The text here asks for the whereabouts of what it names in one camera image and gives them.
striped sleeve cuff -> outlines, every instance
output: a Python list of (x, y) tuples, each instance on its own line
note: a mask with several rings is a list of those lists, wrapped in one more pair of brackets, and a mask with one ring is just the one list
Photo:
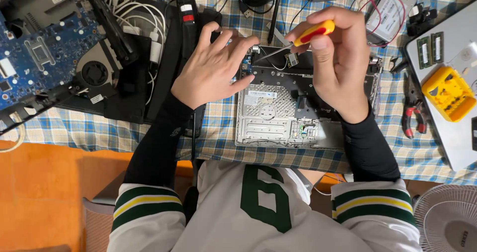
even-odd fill
[(116, 199), (111, 232), (135, 219), (166, 211), (184, 212), (175, 191), (165, 187), (122, 184)]
[(352, 182), (331, 187), (332, 217), (339, 223), (374, 215), (395, 218), (415, 226), (409, 193), (402, 179), (396, 182)]

desk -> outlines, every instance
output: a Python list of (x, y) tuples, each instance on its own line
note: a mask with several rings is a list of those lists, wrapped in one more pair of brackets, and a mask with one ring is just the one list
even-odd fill
[[(256, 35), (260, 44), (266, 45), (272, 12), (265, 15), (253, 14), (246, 18), (238, 7), (238, 0), (229, 0), (224, 7), (223, 27), (238, 29), (242, 35)], [(293, 16), (307, 0), (281, 0), (278, 10), (277, 28), (284, 33), (288, 31)], [(359, 9), (367, 0), (357, 0), (354, 9)], [(439, 10), (441, 20), (471, 0), (418, 0), (425, 6)], [(198, 0), (199, 6), (219, 10), (225, 0)], [(327, 3), (310, 3), (295, 25), (304, 20), (311, 12), (330, 5), (349, 7), (352, 0)], [(381, 109), (377, 122), (388, 144), (397, 157), (402, 177), (407, 179), (429, 180), (442, 183), (476, 184), (477, 166), (473, 164), (459, 172), (452, 171), (443, 159), (443, 151), (432, 124), (427, 134), (415, 134), (407, 139), (402, 133), (401, 115), (404, 101), (403, 85), (405, 70), (399, 74), (389, 73), (389, 60), (402, 57), (402, 48), (408, 42), (408, 36), (401, 35), (386, 49), (372, 48), (372, 54), (384, 58), (384, 72), (381, 81)], [(278, 40), (273, 45), (282, 46)], [(325, 172), (346, 173), (349, 166), (343, 152), (313, 151), (304, 149), (244, 148), (234, 145), (235, 137), (235, 97), (207, 104), (202, 134), (197, 140), (196, 155), (201, 159), (249, 162), (271, 166), (294, 167), (321, 170)], [(122, 121), (105, 119), (101, 116), (53, 108), (39, 115), (26, 124), (26, 142), (67, 145), (86, 151), (109, 149), (119, 152), (131, 152), (144, 136), (149, 126), (135, 125)], [(17, 132), (12, 131), (2, 137), (5, 140), (17, 139)], [(182, 138), (177, 151), (178, 159), (189, 159), (191, 139)]]

yellow screwdriver handle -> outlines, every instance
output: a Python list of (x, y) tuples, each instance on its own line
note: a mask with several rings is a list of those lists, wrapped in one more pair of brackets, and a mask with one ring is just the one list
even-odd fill
[(334, 22), (333, 20), (325, 20), (319, 24), (312, 26), (311, 28), (305, 30), (301, 36), (299, 36), (293, 44), (298, 47), (303, 44), (309, 43), (313, 36), (316, 35), (328, 35), (334, 31)]

cooling fan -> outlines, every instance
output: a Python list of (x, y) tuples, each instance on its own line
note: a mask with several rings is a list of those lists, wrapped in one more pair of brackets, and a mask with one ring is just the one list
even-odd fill
[(477, 186), (434, 187), (417, 200), (414, 217), (424, 251), (476, 251)]

red pliers handle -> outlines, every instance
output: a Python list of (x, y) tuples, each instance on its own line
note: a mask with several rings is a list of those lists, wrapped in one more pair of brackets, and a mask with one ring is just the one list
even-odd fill
[(417, 106), (407, 107), (404, 109), (404, 115), (402, 116), (402, 129), (404, 134), (409, 139), (414, 138), (413, 130), (411, 128), (411, 118), (412, 114), (416, 115), (417, 119), (417, 130), (419, 133), (427, 133), (427, 122), (422, 113), (422, 103), (418, 103)]

